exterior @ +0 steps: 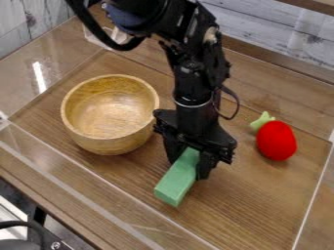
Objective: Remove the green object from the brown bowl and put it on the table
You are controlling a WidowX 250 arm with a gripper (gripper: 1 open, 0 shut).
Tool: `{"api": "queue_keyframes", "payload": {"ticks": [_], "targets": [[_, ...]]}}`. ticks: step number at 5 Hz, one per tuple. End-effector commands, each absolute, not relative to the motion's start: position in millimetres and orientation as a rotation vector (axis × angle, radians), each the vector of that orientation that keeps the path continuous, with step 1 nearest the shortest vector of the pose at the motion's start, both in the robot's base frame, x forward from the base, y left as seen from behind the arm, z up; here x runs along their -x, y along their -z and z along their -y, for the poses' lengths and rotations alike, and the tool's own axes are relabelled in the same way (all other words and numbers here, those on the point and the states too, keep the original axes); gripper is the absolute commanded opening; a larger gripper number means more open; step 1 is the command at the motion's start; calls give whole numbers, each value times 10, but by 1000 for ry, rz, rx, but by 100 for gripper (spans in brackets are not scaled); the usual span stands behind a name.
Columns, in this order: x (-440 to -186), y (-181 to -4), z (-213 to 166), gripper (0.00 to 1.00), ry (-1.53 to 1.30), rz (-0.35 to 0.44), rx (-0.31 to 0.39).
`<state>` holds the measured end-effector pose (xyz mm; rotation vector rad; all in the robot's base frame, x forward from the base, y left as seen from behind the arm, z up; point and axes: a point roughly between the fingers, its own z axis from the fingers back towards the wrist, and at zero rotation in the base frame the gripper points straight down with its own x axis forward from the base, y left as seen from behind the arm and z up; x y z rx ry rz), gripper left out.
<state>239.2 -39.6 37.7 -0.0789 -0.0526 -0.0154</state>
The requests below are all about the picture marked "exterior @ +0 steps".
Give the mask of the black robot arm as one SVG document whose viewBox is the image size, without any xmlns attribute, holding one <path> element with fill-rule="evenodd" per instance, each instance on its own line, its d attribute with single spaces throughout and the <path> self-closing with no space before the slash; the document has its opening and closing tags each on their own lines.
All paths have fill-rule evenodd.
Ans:
<svg viewBox="0 0 334 250">
<path fill-rule="evenodd" d="M 231 64 L 221 48 L 216 18 L 197 0 L 104 0 L 101 8 L 119 29 L 136 38 L 156 36 L 172 69 L 172 109 L 156 109 L 153 130 L 168 160 L 189 147 L 199 151 L 195 177 L 203 180 L 219 162 L 231 163 L 236 140 L 219 125 Z"/>
</svg>

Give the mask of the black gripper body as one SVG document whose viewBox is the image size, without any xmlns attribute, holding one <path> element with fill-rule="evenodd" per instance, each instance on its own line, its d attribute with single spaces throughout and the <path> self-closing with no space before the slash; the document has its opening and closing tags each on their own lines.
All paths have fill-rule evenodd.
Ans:
<svg viewBox="0 0 334 250">
<path fill-rule="evenodd" d="M 219 124 L 219 106 L 219 101 L 208 101 L 199 105 L 176 104 L 175 109 L 156 109 L 153 131 L 161 138 L 164 134 L 181 134 L 185 148 L 209 152 L 217 157 L 217 163 L 231 164 L 237 142 Z"/>
</svg>

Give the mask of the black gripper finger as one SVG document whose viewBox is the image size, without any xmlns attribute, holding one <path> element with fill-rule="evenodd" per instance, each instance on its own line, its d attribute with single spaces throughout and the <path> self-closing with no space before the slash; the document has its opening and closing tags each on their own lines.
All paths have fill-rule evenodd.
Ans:
<svg viewBox="0 0 334 250">
<path fill-rule="evenodd" d="M 164 134 L 163 144 L 168 161 L 169 163 L 173 163 L 185 149 L 184 136 L 181 134 L 177 135 Z"/>
<path fill-rule="evenodd" d="M 199 161 L 195 166 L 196 178 L 199 180 L 205 180 L 208 178 L 209 171 L 216 166 L 217 161 L 219 159 L 212 153 L 203 151 L 199 154 Z"/>
</svg>

